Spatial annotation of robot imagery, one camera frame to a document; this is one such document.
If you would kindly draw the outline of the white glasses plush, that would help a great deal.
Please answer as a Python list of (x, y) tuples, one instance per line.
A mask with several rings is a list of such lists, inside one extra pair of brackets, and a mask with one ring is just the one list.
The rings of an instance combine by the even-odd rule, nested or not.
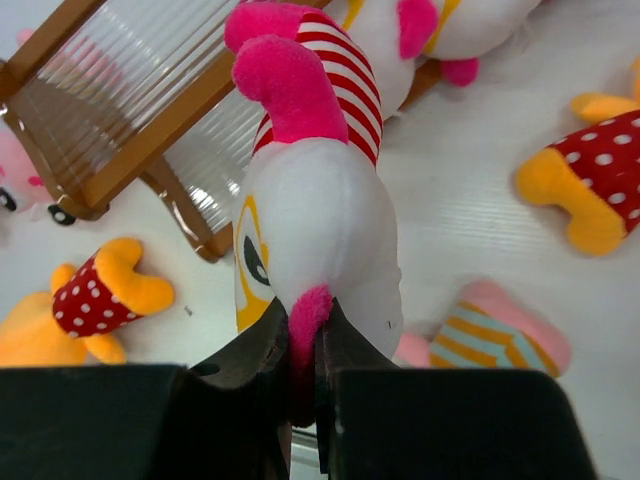
[(439, 63), (457, 87), (472, 84), (480, 57), (522, 26), (537, 0), (332, 1), (324, 11), (363, 50), (372, 66), (384, 119), (409, 97), (422, 56)]
[(376, 163), (383, 133), (371, 64), (324, 11), (247, 2), (224, 32), (237, 90), (264, 109), (234, 207), (237, 325), (273, 300), (291, 374), (309, 378), (334, 304), (382, 354), (403, 327), (397, 221)]

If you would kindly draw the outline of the pink plush with wheels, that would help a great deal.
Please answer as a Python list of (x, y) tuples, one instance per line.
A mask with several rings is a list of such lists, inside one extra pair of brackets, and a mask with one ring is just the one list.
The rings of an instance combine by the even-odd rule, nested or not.
[(31, 210), (47, 213), (61, 226), (71, 226), (76, 218), (51, 197), (29, 155), (9, 129), (1, 128), (1, 207), (17, 213)]

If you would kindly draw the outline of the yellow bear plush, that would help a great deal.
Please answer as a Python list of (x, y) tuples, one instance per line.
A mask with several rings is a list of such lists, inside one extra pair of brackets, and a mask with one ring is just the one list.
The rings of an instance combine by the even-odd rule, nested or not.
[(21, 299), (1, 322), (1, 366), (107, 365), (127, 362), (113, 332), (167, 310), (175, 300), (163, 277), (136, 271), (144, 253), (131, 237), (103, 244), (79, 267), (60, 265), (50, 289)]
[(566, 235), (579, 252), (607, 255), (639, 225), (639, 60), (631, 64), (631, 94), (585, 92), (571, 113), (585, 127), (547, 145), (514, 174), (527, 203), (569, 215)]

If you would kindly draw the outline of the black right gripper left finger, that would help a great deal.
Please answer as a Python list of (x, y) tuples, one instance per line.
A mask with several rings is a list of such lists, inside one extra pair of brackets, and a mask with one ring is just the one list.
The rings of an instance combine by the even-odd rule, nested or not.
[(287, 314), (193, 368), (10, 368), (1, 373), (5, 479), (285, 479)]

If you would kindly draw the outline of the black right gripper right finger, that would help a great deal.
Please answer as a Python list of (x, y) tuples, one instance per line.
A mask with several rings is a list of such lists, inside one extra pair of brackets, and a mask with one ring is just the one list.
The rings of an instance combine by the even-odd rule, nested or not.
[(320, 470), (331, 479), (594, 479), (550, 376), (396, 366), (339, 304), (315, 340)]

